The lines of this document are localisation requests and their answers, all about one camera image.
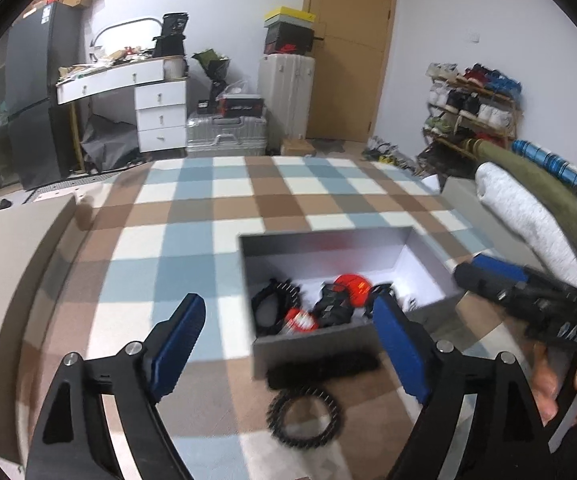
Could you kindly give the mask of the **wooden shoe rack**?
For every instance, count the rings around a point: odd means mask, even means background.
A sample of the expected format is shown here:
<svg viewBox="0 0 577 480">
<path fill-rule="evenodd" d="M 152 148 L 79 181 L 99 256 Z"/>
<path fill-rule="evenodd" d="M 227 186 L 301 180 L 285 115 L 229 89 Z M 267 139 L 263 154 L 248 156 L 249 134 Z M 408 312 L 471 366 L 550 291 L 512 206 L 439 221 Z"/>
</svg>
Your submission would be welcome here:
<svg viewBox="0 0 577 480">
<path fill-rule="evenodd" d="M 522 91 L 517 81 L 500 70 L 474 64 L 460 70 L 456 64 L 432 63 L 422 127 L 426 143 L 438 142 L 458 153 L 468 140 L 485 140 L 509 148 L 517 140 L 522 119 Z"/>
</svg>

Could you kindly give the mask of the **white pillow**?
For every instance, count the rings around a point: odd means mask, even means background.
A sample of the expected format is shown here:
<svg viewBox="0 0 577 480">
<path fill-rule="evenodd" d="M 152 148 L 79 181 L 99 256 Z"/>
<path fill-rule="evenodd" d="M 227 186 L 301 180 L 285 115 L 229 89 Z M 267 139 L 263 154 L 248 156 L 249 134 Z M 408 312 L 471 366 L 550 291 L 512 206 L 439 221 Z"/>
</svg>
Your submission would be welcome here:
<svg viewBox="0 0 577 480">
<path fill-rule="evenodd" d="M 556 278 L 577 286 L 577 255 L 557 220 L 533 194 L 492 162 L 476 169 L 475 185 L 479 201 L 523 238 Z"/>
</svg>

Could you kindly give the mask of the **black scrunchie in box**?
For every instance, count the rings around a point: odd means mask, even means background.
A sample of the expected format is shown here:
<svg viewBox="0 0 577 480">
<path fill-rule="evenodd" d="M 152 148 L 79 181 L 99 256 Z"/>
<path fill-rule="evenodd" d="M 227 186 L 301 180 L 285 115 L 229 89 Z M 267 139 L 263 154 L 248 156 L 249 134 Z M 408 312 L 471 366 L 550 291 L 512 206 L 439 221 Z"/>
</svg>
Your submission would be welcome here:
<svg viewBox="0 0 577 480">
<path fill-rule="evenodd" d="M 279 335 L 290 310 L 302 307 L 301 288 L 291 280 L 270 278 L 250 300 L 250 307 L 258 337 Z"/>
</svg>

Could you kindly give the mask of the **yellow shoe box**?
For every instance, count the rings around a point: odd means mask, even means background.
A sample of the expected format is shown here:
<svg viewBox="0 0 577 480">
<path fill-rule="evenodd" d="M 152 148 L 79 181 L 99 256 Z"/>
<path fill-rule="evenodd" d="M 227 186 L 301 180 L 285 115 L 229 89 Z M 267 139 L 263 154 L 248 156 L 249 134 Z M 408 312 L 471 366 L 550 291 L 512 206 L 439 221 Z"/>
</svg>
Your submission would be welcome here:
<svg viewBox="0 0 577 480">
<path fill-rule="evenodd" d="M 264 26 L 268 27 L 274 23 L 284 22 L 291 23 L 298 26 L 311 28 L 315 24 L 316 15 L 289 8 L 288 6 L 279 6 L 264 16 Z"/>
</svg>

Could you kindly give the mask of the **red round badge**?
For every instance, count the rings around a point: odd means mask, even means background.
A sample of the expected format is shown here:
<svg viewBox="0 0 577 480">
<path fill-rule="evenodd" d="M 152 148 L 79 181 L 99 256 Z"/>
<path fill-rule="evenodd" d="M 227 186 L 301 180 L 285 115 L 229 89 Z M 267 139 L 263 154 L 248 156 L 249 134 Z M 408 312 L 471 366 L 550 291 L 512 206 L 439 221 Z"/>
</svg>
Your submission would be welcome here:
<svg viewBox="0 0 577 480">
<path fill-rule="evenodd" d="M 356 309 L 365 306 L 373 287 L 372 283 L 364 276 L 351 273 L 339 275 L 334 283 L 346 290 L 349 302 Z"/>
</svg>

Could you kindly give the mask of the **silver suitcase lying flat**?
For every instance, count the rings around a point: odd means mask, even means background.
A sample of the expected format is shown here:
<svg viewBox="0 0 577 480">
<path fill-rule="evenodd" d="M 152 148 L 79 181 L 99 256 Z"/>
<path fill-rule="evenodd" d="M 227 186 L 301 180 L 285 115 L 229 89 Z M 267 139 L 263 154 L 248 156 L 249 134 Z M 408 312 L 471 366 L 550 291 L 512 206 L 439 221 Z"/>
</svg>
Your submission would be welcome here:
<svg viewBox="0 0 577 480">
<path fill-rule="evenodd" d="M 192 114 L 186 123 L 186 156 L 258 156 L 266 153 L 264 117 Z"/>
</svg>

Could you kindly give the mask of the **white upright suitcase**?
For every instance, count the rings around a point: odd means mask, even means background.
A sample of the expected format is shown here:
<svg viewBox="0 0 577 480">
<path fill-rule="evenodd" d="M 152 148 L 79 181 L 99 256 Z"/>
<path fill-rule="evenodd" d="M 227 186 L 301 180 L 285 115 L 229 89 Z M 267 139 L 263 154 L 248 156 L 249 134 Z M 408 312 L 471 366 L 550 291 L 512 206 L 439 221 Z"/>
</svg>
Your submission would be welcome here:
<svg viewBox="0 0 577 480">
<path fill-rule="evenodd" d="M 307 132 L 316 60 L 305 55 L 265 54 L 259 63 L 258 92 L 264 99 L 270 150 Z"/>
</svg>

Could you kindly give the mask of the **black red shoe box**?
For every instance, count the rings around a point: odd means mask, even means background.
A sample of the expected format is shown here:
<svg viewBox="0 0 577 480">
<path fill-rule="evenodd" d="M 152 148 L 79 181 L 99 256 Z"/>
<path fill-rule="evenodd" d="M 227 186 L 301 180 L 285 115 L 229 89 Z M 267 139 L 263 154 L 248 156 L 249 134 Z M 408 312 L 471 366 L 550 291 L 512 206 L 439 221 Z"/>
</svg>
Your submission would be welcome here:
<svg viewBox="0 0 577 480">
<path fill-rule="evenodd" d="M 267 28 L 264 54 L 306 55 L 313 50 L 315 32 L 308 27 L 278 22 Z"/>
</svg>

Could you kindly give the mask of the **black box on suitcase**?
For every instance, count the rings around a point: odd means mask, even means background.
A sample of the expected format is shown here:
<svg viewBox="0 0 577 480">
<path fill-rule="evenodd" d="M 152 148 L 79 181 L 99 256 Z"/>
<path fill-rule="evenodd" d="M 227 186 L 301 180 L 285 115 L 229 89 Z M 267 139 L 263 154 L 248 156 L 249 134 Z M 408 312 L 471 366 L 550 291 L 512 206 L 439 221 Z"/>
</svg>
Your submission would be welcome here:
<svg viewBox="0 0 577 480">
<path fill-rule="evenodd" d="M 217 99 L 198 102 L 196 112 L 223 118 L 261 117 L 264 99 L 258 94 L 223 94 Z"/>
</svg>

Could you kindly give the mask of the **black appliance on desk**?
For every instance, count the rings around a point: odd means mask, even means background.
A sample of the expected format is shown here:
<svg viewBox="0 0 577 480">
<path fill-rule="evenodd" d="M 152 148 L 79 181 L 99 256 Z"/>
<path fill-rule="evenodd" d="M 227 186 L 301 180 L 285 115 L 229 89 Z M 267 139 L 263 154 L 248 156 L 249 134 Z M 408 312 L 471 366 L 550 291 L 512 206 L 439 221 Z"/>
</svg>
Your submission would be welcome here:
<svg viewBox="0 0 577 480">
<path fill-rule="evenodd" d="M 162 17 L 162 31 L 154 38 L 154 58 L 165 56 L 185 56 L 185 27 L 189 22 L 189 14 L 185 12 L 167 13 Z"/>
</svg>

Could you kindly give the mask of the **olive green blanket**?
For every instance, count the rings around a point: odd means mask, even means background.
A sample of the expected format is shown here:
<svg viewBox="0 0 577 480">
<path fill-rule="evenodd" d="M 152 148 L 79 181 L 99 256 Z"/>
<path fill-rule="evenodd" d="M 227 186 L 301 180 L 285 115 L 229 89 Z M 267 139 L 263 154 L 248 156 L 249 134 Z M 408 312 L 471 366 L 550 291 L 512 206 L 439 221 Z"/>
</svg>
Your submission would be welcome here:
<svg viewBox="0 0 577 480">
<path fill-rule="evenodd" d="M 577 197 L 571 188 L 552 177 L 535 162 L 481 139 L 461 143 L 479 162 L 492 162 L 509 172 L 531 192 L 557 220 L 559 227 L 577 253 Z"/>
</svg>

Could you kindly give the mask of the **grey open cardboard box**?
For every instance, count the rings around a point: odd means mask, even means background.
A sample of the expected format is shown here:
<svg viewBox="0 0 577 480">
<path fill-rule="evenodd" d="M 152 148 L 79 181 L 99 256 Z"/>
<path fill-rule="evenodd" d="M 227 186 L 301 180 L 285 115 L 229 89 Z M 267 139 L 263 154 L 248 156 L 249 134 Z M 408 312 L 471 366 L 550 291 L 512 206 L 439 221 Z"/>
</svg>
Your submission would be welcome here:
<svg viewBox="0 0 577 480">
<path fill-rule="evenodd" d="M 379 353 L 372 300 L 380 292 L 429 332 L 463 295 L 412 226 L 243 235 L 240 252 L 256 379 L 290 363 Z"/>
</svg>

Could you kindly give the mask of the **wooden door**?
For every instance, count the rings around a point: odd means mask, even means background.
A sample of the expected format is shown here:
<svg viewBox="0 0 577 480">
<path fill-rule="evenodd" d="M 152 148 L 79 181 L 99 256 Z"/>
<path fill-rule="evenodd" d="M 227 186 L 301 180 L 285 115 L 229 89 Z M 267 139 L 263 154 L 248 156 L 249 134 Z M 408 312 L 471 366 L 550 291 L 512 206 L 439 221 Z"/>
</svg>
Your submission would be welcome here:
<svg viewBox="0 0 577 480">
<path fill-rule="evenodd" d="M 316 17 L 307 136 L 366 142 L 373 131 L 397 0 L 304 0 Z"/>
</svg>

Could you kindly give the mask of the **white desk with drawers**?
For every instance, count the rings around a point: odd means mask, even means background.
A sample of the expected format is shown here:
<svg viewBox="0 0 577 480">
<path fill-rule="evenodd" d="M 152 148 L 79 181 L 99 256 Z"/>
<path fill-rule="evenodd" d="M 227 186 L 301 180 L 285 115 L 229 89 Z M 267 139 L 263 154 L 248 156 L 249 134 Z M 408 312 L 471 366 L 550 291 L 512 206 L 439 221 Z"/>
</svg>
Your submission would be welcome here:
<svg viewBox="0 0 577 480">
<path fill-rule="evenodd" d="M 188 78 L 181 55 L 71 76 L 56 85 L 57 103 L 67 104 L 126 88 L 133 90 L 140 150 L 148 153 L 186 148 Z"/>
</svg>

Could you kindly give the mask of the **large black hair claw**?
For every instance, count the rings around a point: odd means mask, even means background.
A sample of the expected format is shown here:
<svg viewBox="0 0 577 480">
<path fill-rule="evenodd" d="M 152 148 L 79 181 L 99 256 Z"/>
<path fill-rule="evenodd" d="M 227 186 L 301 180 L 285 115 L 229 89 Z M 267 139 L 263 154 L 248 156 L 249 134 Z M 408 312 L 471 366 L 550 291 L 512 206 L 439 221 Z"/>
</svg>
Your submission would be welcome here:
<svg viewBox="0 0 577 480">
<path fill-rule="evenodd" d="M 345 289 L 335 283 L 325 283 L 321 288 L 321 297 L 311 310 L 319 328 L 339 326 L 351 322 L 355 308 L 349 302 Z"/>
</svg>

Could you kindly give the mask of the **plaid bed sheet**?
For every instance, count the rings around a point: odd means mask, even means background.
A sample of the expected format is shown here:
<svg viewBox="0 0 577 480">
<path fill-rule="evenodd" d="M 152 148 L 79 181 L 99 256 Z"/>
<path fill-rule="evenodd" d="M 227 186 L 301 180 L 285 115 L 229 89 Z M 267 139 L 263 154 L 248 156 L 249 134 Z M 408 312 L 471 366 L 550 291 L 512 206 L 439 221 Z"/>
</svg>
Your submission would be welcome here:
<svg viewBox="0 0 577 480">
<path fill-rule="evenodd" d="M 412 426 L 412 400 L 391 372 L 376 370 L 333 385 L 346 416 L 331 444 L 299 452 L 270 436 L 272 395 L 252 376 L 242 235 L 407 226 L 446 264 L 490 247 L 419 180 L 345 159 L 161 160 L 105 183 L 93 210 L 80 235 L 64 236 L 40 296 L 54 313 L 23 352 L 19 440 L 29 444 L 65 353 L 111 356 L 195 292 L 206 323 L 159 413 L 199 479 L 381 479 Z"/>
</svg>

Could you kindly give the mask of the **dark grey refrigerator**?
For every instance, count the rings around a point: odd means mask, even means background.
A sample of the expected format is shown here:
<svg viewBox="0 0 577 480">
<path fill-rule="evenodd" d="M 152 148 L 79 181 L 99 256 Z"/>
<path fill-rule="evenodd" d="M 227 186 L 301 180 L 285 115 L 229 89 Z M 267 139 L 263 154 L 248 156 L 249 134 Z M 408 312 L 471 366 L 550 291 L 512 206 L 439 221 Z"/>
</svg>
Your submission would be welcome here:
<svg viewBox="0 0 577 480">
<path fill-rule="evenodd" d="M 13 164 L 26 190 L 67 178 L 76 166 L 68 107 L 57 103 L 62 67 L 78 63 L 81 11 L 50 3 L 12 26 L 5 58 Z"/>
</svg>

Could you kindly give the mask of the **small red white badge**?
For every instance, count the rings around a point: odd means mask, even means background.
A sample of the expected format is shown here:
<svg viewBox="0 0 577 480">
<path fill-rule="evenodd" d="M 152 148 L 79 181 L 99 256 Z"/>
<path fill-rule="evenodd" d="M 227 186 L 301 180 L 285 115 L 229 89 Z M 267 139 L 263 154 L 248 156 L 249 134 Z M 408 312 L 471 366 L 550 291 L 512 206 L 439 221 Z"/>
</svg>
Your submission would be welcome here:
<svg viewBox="0 0 577 480">
<path fill-rule="evenodd" d="M 282 326 L 282 334 L 305 334 L 319 328 L 317 320 L 308 312 L 298 308 L 287 311 Z"/>
</svg>

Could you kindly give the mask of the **blue patterned roll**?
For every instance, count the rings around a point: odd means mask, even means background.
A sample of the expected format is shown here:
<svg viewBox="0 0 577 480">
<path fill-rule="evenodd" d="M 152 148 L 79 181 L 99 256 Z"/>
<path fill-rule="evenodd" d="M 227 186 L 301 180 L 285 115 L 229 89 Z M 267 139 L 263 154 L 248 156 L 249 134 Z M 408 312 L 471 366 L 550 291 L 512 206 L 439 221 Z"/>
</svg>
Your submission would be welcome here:
<svg viewBox="0 0 577 480">
<path fill-rule="evenodd" d="M 560 155 L 525 140 L 514 140 L 511 150 L 543 168 L 563 184 L 571 188 L 577 185 L 577 166 Z"/>
</svg>

